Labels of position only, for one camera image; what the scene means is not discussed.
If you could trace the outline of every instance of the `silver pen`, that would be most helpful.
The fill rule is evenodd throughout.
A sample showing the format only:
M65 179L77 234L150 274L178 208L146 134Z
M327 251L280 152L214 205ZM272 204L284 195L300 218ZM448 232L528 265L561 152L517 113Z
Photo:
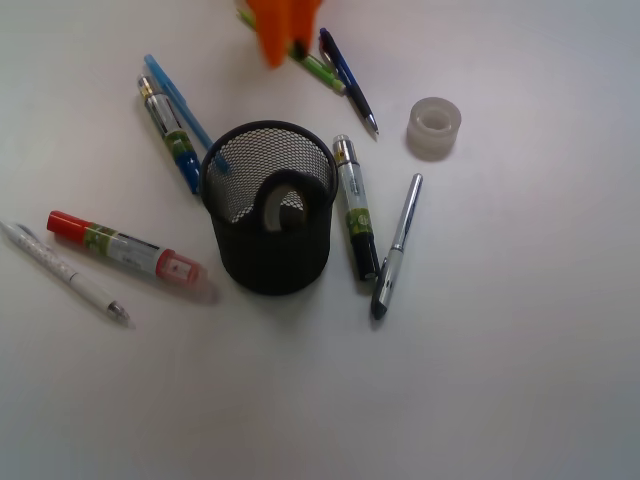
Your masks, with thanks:
M376 289L373 293L371 313L376 320L381 320L389 309L389 302L391 301L396 279L402 266L404 248L407 245L409 229L411 228L413 214L416 211L416 204L418 203L421 188L422 175L416 173L413 176L409 192L407 193L407 199L404 202L404 208L402 209L402 215L398 222L398 228L396 229L391 250L389 250L389 255L382 263L382 270L380 275L378 275L378 283L376 283Z

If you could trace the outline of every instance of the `dark blue pen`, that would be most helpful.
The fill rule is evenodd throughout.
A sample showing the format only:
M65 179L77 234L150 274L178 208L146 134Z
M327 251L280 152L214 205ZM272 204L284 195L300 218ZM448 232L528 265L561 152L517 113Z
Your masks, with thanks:
M371 107L369 107L367 100L364 98L364 94L358 82L356 82L353 73L349 70L349 66L340 53L336 42L326 28L320 29L320 49L329 57L329 60L331 60L331 63L338 72L340 80L347 86L347 95L353 99L353 103L356 105L360 115L362 115L371 128L379 134L378 125L371 112Z

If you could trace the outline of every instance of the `mesh cup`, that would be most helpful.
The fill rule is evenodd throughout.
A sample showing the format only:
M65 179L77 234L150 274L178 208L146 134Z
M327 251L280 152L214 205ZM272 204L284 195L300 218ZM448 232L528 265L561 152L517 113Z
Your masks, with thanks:
M221 163L216 160L222 158L229 166L226 173L216 166ZM321 197L322 203L313 215L292 231L247 228L247 220L255 214L258 190L267 178L282 170L311 178L326 200ZM246 288L266 295L293 293L318 278L329 257L331 211L337 188L331 152L302 127L261 121L242 125L221 137L202 162L200 194L229 275ZM295 191L281 203L281 209L300 214L305 208L306 202Z

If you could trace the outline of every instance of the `black mesh pen cup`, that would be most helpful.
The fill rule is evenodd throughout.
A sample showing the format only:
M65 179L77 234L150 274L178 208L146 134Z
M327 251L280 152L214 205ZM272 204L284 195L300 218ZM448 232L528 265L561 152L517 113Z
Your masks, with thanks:
M302 127L262 121L221 137L202 162L200 195L229 275L266 295L318 278L337 188L331 152Z

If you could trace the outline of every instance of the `red cap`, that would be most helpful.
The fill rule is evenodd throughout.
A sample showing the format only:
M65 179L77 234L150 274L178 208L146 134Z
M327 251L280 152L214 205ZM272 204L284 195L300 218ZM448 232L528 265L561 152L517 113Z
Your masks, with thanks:
M47 230L83 245L84 231L89 225L91 225L91 222L54 210L49 214Z

